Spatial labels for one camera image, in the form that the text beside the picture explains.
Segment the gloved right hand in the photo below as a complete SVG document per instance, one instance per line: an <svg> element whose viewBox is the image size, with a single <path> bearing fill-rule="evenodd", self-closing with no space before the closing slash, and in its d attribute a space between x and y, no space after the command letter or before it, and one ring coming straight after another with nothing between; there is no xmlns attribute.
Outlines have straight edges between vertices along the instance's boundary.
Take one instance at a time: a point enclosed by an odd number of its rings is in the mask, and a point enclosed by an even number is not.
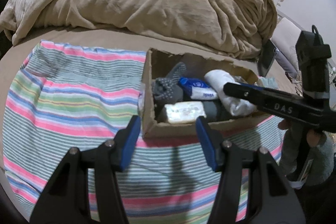
<svg viewBox="0 0 336 224"><path fill-rule="evenodd" d="M279 167L294 189L327 182L334 169L334 143L331 137L314 130L305 131L298 123L283 120L285 131Z"/></svg>

